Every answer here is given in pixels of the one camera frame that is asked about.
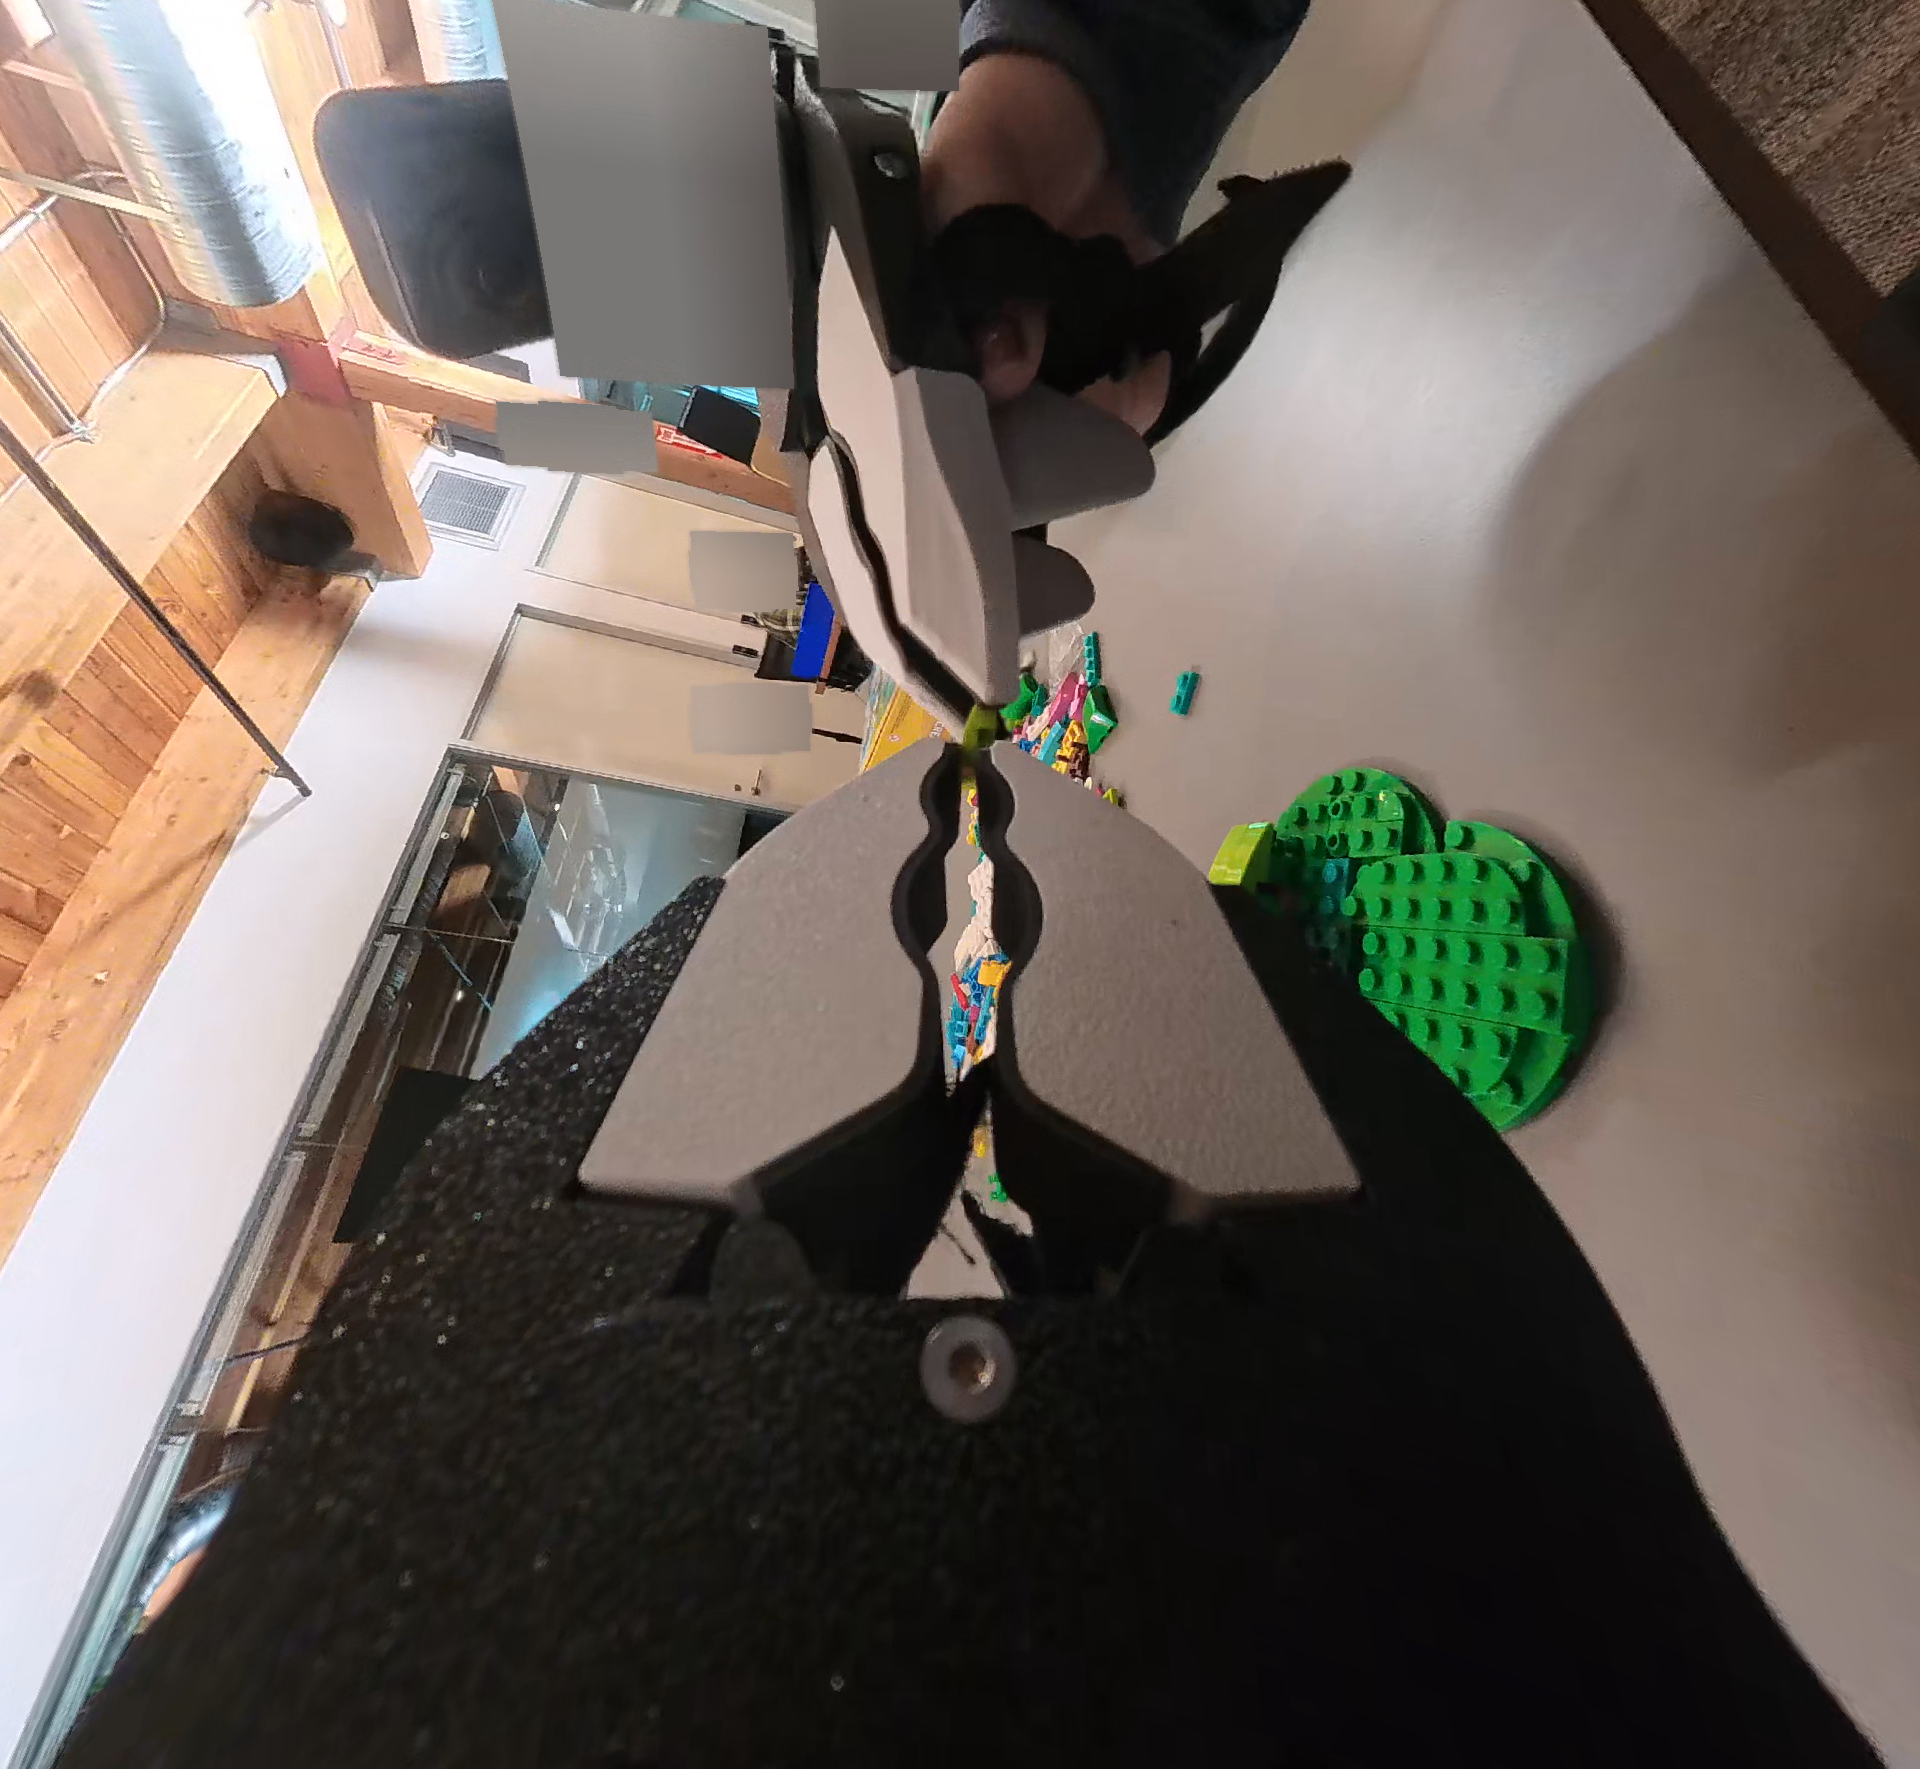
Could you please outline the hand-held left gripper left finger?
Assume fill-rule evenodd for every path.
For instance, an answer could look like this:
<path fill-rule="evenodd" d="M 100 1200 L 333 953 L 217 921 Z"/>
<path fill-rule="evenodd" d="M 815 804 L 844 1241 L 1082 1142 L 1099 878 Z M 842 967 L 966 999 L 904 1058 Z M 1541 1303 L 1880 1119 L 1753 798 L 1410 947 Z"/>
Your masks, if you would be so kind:
<path fill-rule="evenodd" d="M 960 750 L 912 743 L 726 872 L 578 1173 L 587 1206 L 700 1221 L 666 1297 L 990 1293 L 931 967 L 960 798 Z"/>

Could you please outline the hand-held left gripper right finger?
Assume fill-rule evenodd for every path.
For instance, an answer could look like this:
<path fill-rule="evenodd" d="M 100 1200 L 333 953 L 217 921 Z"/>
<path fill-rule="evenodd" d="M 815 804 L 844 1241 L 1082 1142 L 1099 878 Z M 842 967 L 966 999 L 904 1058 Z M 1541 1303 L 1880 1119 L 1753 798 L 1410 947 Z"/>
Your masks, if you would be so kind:
<path fill-rule="evenodd" d="M 1212 881 L 1024 753 L 980 753 L 1007 951 L 989 1061 L 1023 1283 L 1088 1295 L 1159 1230 L 1357 1200 L 1360 1174 Z"/>

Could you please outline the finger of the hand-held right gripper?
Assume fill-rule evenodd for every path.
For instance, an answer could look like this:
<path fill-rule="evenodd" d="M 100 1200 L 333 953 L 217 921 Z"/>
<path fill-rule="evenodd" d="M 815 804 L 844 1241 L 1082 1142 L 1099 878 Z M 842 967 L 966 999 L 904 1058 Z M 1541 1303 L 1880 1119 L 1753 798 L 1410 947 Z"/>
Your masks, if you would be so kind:
<path fill-rule="evenodd" d="M 819 399 L 852 455 L 904 628 L 960 677 L 967 703 L 1012 700 L 1014 499 L 989 396 L 966 373 L 887 366 L 844 244 L 821 264 Z"/>
<path fill-rule="evenodd" d="M 861 653 L 943 726 L 967 725 L 967 692 L 902 624 L 890 568 L 861 505 L 852 455 L 826 436 L 808 466 L 803 534 L 812 567 Z"/>

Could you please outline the green lego build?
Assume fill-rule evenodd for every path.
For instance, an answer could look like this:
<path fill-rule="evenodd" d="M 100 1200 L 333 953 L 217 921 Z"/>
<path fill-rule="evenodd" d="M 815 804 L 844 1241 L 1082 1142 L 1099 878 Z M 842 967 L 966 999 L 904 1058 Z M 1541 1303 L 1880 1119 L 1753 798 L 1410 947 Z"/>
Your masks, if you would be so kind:
<path fill-rule="evenodd" d="M 1212 884 L 1293 917 L 1326 964 L 1502 1135 L 1564 1091 L 1596 1019 L 1574 895 L 1524 838 L 1443 816 L 1376 766 L 1235 824 Z"/>

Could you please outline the pile of colourful lego pieces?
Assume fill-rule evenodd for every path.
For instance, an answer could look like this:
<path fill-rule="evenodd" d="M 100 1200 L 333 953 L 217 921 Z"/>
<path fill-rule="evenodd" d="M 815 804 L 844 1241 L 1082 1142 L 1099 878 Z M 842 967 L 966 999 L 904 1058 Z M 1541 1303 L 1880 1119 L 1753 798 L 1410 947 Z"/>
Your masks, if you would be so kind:
<path fill-rule="evenodd" d="M 1116 729 L 1116 703 L 1105 689 L 1099 633 L 1069 624 L 1043 637 L 1023 664 L 1019 692 L 999 716 L 999 753 L 1034 755 L 1052 773 L 1119 804 L 1096 773 L 1096 758 Z M 994 862 L 983 844 L 976 776 L 961 773 L 956 867 L 966 870 L 956 903 L 960 936 L 947 953 L 947 1084 L 960 1084 L 996 1046 L 999 986 L 1007 947 L 994 918 Z"/>

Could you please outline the person's right hand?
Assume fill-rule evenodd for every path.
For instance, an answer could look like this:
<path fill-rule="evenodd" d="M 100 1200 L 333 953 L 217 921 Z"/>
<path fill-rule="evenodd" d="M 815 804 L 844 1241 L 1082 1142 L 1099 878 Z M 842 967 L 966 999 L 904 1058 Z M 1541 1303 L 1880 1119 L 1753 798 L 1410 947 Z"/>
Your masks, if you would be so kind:
<path fill-rule="evenodd" d="M 923 210 L 931 236 L 976 208 L 1024 208 L 1072 239 L 1116 239 L 1135 264 L 1166 248 L 1141 225 L 1115 166 L 1096 106 L 1057 63 L 994 51 L 967 63 L 923 153 Z M 1014 301 L 974 331 L 976 373 L 990 403 L 1023 396 L 1045 354 L 1045 308 Z M 1169 357 L 1099 376 L 1082 399 L 1155 429 L 1169 396 Z"/>

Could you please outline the black rectangular board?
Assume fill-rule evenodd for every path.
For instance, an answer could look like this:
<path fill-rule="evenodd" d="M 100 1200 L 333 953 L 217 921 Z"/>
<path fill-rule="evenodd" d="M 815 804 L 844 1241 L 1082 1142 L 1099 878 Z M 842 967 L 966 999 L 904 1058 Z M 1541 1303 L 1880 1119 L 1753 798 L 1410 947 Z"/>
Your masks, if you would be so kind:
<path fill-rule="evenodd" d="M 384 1094 L 364 1145 L 333 1243 L 356 1243 L 377 1221 L 387 1191 L 420 1154 L 423 1142 L 452 1118 L 471 1091 L 469 1076 L 402 1065 Z"/>

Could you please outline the dark round ceiling fixture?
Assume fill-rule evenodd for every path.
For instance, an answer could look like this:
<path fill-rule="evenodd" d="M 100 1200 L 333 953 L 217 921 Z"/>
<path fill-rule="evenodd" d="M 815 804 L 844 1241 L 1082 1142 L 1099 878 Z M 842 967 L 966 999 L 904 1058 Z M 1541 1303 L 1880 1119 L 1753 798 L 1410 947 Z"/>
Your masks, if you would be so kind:
<path fill-rule="evenodd" d="M 248 539 L 267 564 L 294 567 L 331 580 L 364 580 L 377 587 L 382 567 L 356 548 L 349 518 L 297 490 L 267 490 L 248 518 Z"/>

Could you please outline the glass window wall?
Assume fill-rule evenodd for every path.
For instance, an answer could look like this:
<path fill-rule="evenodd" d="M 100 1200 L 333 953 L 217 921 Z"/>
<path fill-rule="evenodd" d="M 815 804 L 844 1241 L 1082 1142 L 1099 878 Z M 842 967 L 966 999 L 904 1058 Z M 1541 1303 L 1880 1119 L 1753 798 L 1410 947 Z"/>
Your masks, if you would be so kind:
<path fill-rule="evenodd" d="M 132 1642 L 204 1567 L 346 1267 L 333 1243 L 402 1065 L 482 1081 L 692 881 L 782 822 L 749 804 L 446 755 L 232 1230 L 192 1243 L 191 1335 L 13 1767 L 53 1767 Z"/>

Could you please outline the wall vent grille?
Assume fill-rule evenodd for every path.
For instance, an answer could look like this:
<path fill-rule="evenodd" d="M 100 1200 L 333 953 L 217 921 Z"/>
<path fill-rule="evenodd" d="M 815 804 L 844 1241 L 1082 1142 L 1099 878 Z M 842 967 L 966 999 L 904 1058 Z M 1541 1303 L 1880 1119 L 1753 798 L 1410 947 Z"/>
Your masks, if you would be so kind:
<path fill-rule="evenodd" d="M 506 544 L 522 495 L 518 482 L 446 463 L 429 468 L 416 485 L 420 518 L 429 534 L 482 551 L 498 551 Z"/>

